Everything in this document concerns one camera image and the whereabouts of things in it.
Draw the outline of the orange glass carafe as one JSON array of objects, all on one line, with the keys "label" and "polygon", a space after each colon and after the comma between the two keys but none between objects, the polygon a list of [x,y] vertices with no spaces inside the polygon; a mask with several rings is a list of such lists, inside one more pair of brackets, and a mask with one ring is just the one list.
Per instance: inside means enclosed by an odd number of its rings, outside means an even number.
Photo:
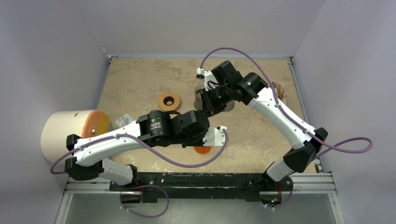
[{"label": "orange glass carafe", "polygon": [[198,154],[207,154],[211,151],[212,147],[206,147],[206,146],[194,146],[194,150]]}]

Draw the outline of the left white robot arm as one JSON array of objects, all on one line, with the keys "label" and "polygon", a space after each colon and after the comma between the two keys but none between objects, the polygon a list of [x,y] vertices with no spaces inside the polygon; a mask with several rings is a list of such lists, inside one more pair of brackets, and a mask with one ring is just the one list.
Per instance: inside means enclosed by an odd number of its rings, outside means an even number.
[{"label": "left white robot arm", "polygon": [[72,141],[68,147],[76,151],[72,158],[66,159],[64,170],[78,181],[100,177],[133,191],[139,186],[136,167],[118,164],[109,159],[111,156],[145,147],[209,145],[215,131],[202,111],[180,114],[153,110],[122,128],[96,137],[68,136]]}]

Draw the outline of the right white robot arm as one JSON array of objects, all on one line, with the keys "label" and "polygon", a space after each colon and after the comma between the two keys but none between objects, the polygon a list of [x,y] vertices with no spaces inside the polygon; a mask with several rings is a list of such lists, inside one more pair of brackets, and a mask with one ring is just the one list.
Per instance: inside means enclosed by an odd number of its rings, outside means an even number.
[{"label": "right white robot arm", "polygon": [[299,118],[260,75],[250,72],[242,76],[230,61],[224,61],[211,71],[198,68],[196,77],[204,81],[205,88],[200,95],[207,116],[223,112],[229,102],[242,102],[268,119],[289,142],[290,151],[263,173],[262,183],[266,189],[275,189],[292,173],[304,172],[321,150],[321,142],[326,140],[328,132]]}]

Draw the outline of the smoked glass carafe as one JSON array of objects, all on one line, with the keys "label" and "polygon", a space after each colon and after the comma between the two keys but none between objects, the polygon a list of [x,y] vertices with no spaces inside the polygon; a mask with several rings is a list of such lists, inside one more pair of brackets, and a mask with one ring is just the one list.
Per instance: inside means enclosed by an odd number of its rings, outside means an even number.
[{"label": "smoked glass carafe", "polygon": [[195,99],[194,99],[194,108],[196,110],[202,110],[203,109],[203,104],[202,104],[202,98],[201,98],[201,92],[202,90],[205,89],[204,85],[199,85],[195,88],[194,94],[195,94]]}]

